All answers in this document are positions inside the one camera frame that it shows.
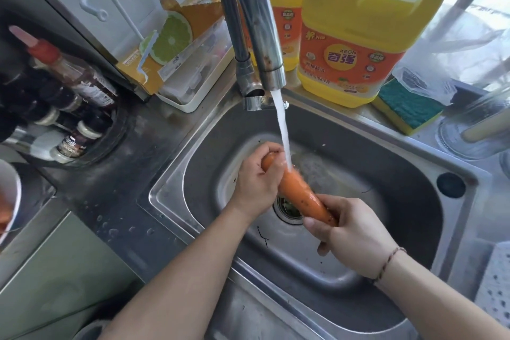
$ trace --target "orange label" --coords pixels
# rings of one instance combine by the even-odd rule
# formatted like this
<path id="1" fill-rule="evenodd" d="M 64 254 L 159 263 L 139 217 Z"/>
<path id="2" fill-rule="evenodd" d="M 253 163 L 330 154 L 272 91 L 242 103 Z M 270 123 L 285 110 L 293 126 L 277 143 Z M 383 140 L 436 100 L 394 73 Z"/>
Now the orange label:
<path id="1" fill-rule="evenodd" d="M 391 54 L 322 34 L 303 23 L 299 68 L 343 92 L 373 97 L 404 53 Z"/>
<path id="2" fill-rule="evenodd" d="M 278 37 L 285 57 L 294 58 L 299 54 L 299 37 L 301 36 L 301 8 L 273 7 L 274 20 L 277 24 Z M 242 18 L 246 46 L 253 50 L 248 29 Z"/>

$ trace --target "plastic bag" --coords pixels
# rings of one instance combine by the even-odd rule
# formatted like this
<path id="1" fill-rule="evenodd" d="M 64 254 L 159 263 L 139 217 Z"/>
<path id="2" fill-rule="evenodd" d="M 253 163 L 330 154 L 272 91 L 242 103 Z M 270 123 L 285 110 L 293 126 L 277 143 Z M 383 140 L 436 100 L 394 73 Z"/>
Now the plastic bag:
<path id="1" fill-rule="evenodd" d="M 448 27 L 451 16 L 458 18 Z M 449 105 L 456 93 L 453 80 L 474 84 L 502 66 L 502 34 L 469 12 L 444 6 L 392 74 L 410 92 Z"/>

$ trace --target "stainless steel sink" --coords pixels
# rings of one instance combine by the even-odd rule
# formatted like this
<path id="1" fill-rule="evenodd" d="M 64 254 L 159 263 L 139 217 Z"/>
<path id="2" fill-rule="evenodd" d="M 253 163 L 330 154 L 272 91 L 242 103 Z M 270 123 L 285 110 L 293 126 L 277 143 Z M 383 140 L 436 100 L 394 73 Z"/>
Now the stainless steel sink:
<path id="1" fill-rule="evenodd" d="M 275 111 L 246 112 L 235 89 L 222 94 L 150 191 L 151 204 L 169 219 L 165 224 L 187 243 L 226 205 L 242 160 L 259 143 L 281 140 Z M 447 280 L 487 175 L 348 111 L 302 93 L 284 94 L 293 163 L 312 188 L 363 199 L 400 246 Z M 437 177 L 446 172 L 465 182 L 462 197 L 438 190 Z M 254 285 L 324 338 L 414 334 L 384 294 L 331 253 L 318 256 L 317 244 L 278 199 L 249 228 L 232 277 Z"/>

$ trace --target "running water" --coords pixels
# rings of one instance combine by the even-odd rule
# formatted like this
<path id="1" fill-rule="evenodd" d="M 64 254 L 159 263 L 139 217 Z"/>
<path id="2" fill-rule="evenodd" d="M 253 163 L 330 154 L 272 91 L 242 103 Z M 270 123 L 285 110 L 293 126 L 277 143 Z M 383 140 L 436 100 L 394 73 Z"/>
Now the running water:
<path id="1" fill-rule="evenodd" d="M 289 132 L 287 131 L 287 123 L 285 122 L 285 108 L 282 91 L 272 91 L 271 96 L 273 96 L 274 105 L 277 108 L 278 125 L 280 125 L 280 133 L 282 134 L 282 141 L 284 143 L 285 160 L 287 160 L 287 167 L 289 168 L 289 171 L 291 171 L 292 162 L 290 161 Z"/>

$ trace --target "scrub pad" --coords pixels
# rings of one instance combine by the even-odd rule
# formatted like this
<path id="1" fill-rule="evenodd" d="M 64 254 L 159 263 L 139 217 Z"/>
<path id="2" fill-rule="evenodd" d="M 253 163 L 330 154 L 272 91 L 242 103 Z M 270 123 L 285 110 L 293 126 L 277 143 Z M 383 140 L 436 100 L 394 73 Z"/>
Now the scrub pad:
<path id="1" fill-rule="evenodd" d="M 395 78 L 381 88 L 372 105 L 408 136 L 433 122 L 445 108 L 432 98 L 411 93 Z"/>

